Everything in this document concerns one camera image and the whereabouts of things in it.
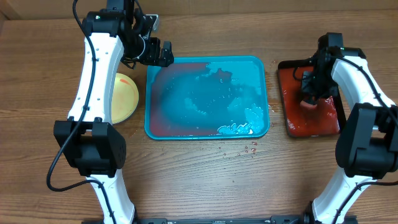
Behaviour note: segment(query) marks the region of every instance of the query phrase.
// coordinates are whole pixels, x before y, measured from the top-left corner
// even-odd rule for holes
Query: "blue tray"
[[[185,57],[148,67],[145,131],[152,139],[258,138],[268,129],[257,57]]]

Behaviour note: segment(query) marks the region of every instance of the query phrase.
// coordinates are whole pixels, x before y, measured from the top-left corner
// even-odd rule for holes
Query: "yellow bowl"
[[[128,119],[138,105],[138,88],[131,78],[117,73],[112,97],[112,123],[117,124]]]

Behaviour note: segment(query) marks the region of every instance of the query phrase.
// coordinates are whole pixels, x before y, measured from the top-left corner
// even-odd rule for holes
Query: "wooden table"
[[[265,65],[271,128],[260,139],[154,141],[144,132],[146,67],[119,72],[137,83],[134,116],[115,125],[127,142],[124,180],[140,217],[239,218],[298,214],[337,165],[335,142],[287,136],[277,86],[282,60],[302,59],[326,32],[360,47],[387,96],[398,102],[398,11],[169,16],[155,36],[179,56],[255,55]],[[103,216],[91,186],[51,192],[56,119],[66,119],[80,80],[83,35],[74,20],[6,21],[0,35],[0,222],[79,223]],[[255,154],[245,147],[256,148]],[[64,157],[55,186],[83,179]],[[389,174],[385,181],[398,179]],[[350,214],[360,223],[397,223],[398,189],[371,187]]]

